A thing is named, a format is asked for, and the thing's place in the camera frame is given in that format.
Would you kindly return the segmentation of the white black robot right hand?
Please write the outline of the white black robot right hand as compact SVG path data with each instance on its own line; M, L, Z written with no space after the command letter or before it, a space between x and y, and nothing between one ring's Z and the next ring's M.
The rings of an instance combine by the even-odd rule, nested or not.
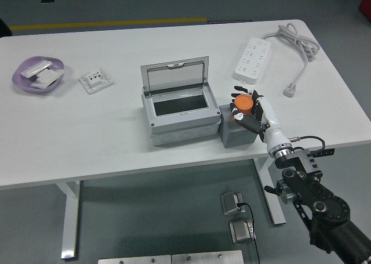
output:
M235 86L237 91L231 96L231 119L241 127L257 134L267 145L267 152L271 158L277 159L293 151L290 140L282 133L281 126L269 101L256 90L248 90L242 86ZM242 96L252 98L250 114L245 114L242 107L237 106L237 99Z

